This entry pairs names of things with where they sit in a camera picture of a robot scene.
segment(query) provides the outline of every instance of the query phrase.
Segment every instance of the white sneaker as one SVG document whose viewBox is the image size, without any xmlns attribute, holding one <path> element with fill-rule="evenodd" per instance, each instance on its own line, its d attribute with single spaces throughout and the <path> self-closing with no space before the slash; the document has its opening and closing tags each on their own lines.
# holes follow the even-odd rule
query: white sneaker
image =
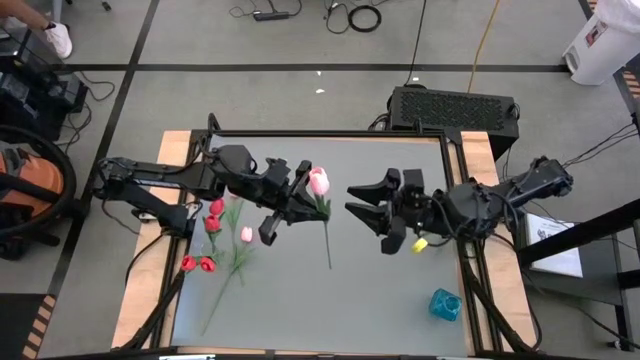
<svg viewBox="0 0 640 360">
<path fill-rule="evenodd" d="M 60 23 L 54 23 L 56 27 L 45 30 L 47 40 L 56 49 L 56 53 L 61 59 L 66 59 L 71 55 L 73 45 L 71 44 L 71 38 L 69 37 L 69 31 L 67 27 Z"/>
</svg>

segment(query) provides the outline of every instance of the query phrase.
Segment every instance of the blue bottle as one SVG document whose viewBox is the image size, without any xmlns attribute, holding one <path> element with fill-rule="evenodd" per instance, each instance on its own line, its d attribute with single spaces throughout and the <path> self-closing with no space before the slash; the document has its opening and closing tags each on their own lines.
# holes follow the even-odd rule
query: blue bottle
<svg viewBox="0 0 640 360">
<path fill-rule="evenodd" d="M 433 293 L 429 312 L 448 321 L 455 321 L 462 308 L 462 299 L 444 289 Z"/>
</svg>

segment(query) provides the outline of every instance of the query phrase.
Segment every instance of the metal stand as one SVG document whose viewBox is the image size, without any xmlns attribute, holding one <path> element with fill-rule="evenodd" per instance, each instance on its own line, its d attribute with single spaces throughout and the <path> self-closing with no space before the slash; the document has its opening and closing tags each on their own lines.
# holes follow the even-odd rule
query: metal stand
<svg viewBox="0 0 640 360">
<path fill-rule="evenodd" d="M 633 228 L 636 238 L 636 244 L 640 245 L 640 221 L 638 219 L 640 219 L 640 199 L 632 201 L 617 209 L 611 210 L 589 221 L 580 223 L 570 229 L 551 236 L 538 243 L 519 249 L 518 260 L 520 261 L 520 267 L 528 268 L 534 261 L 559 254 L 572 248 L 589 244 L 592 241 L 600 240 L 604 237 L 613 235 L 628 228 Z M 620 268 L 617 249 L 618 244 L 614 244 L 617 273 L 614 274 L 614 276 L 603 276 L 600 279 L 596 280 L 599 282 L 598 286 L 602 286 L 604 283 L 605 286 L 617 289 L 620 292 L 620 297 L 618 298 L 619 301 L 609 301 L 608 303 L 614 305 L 615 307 L 618 333 L 628 339 L 631 339 L 631 324 L 629 320 L 629 313 L 624 290 L 640 287 L 640 270 L 622 271 L 622 269 Z M 560 283 L 562 283 L 565 288 L 589 288 L 589 285 L 585 284 L 587 279 L 569 277 L 562 278 L 563 279 L 559 279 L 562 281 L 554 282 L 555 289 L 552 288 L 552 290 L 556 290 L 558 288 L 558 284 Z M 566 292 L 571 295 L 577 295 L 572 294 L 571 290 L 559 291 Z M 598 298 L 596 298 L 595 295 L 589 295 L 589 292 L 587 291 L 583 291 L 580 295 L 577 296 L 581 296 L 590 300 L 600 301 Z M 633 351 L 633 347 L 629 346 L 629 344 L 625 343 L 624 341 L 609 343 L 609 345 L 618 347 L 624 351 Z"/>
</svg>

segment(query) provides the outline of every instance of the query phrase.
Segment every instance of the label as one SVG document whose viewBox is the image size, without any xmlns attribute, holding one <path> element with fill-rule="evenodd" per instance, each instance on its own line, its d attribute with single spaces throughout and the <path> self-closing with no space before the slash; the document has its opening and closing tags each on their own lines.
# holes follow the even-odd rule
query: label
<svg viewBox="0 0 640 360">
<path fill-rule="evenodd" d="M 596 22 L 596 25 L 587 33 L 587 36 L 585 36 L 584 38 L 587 42 L 587 47 L 591 47 L 593 44 L 595 44 L 600 35 L 602 35 L 607 30 L 607 28 L 608 26 L 606 23 L 598 20 Z"/>
</svg>

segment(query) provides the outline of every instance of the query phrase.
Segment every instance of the vacuum hose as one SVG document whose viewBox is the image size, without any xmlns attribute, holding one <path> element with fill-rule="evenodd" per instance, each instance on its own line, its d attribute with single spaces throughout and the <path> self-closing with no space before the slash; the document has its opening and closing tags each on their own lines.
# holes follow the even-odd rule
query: vacuum hose
<svg viewBox="0 0 640 360">
<path fill-rule="evenodd" d="M 22 128 L 0 125 L 0 141 L 10 144 L 28 143 L 40 157 L 53 163 L 62 173 L 63 188 L 55 203 L 25 223 L 6 229 L 0 229 L 0 240 L 37 229 L 58 218 L 73 200 L 76 193 L 76 173 L 69 158 L 55 144 L 40 135 Z"/>
</svg>

